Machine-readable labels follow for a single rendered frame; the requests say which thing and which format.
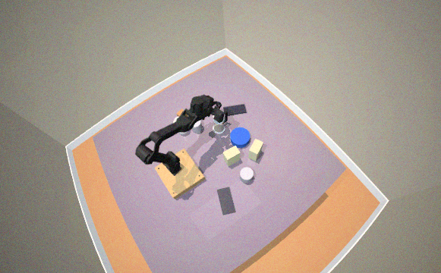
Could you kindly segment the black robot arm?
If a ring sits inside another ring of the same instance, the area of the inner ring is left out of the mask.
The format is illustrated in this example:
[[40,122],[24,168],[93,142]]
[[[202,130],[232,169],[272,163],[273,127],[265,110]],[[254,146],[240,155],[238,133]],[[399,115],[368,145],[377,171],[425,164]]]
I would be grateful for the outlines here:
[[[135,153],[137,157],[145,165],[151,165],[153,162],[161,162],[167,167],[172,175],[175,176],[181,171],[180,158],[174,154],[173,151],[168,151],[166,154],[159,152],[159,146],[169,137],[172,137],[179,132],[187,132],[191,130],[196,122],[203,119],[202,108],[204,108],[203,110],[205,111],[213,109],[213,101],[214,98],[205,96],[204,94],[193,97],[191,100],[191,109],[185,109],[174,123],[165,126],[158,131],[153,131],[145,140],[139,143]],[[151,141],[155,143],[153,150],[145,146]]]

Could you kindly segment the blue short cylinder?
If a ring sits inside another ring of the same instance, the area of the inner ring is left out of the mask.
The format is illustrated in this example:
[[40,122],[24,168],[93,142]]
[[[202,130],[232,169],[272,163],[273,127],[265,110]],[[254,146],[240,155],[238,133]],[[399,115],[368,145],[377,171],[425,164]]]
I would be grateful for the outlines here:
[[237,127],[231,132],[230,138],[233,146],[244,148],[250,142],[250,133],[243,127]]

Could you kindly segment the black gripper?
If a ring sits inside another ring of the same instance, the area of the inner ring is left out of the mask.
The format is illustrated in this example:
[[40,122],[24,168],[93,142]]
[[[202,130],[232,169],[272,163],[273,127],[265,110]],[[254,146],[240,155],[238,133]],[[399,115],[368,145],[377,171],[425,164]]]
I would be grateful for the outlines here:
[[[216,103],[217,103],[217,102],[213,102],[213,103],[212,103],[212,106],[215,105]],[[209,111],[205,111],[205,110],[203,110],[204,108],[202,108],[202,113],[203,113],[203,119],[202,119],[202,120],[204,120],[204,118],[205,118],[206,116],[209,117],[210,114],[211,114],[211,115],[214,115],[214,119],[215,119],[216,121],[218,121],[219,123],[221,123],[221,122],[223,121],[223,118],[224,118],[224,115],[225,115],[225,113],[224,113],[222,110],[220,110],[221,106],[222,106],[222,104],[217,105],[217,106],[215,106],[212,110],[209,110]]]

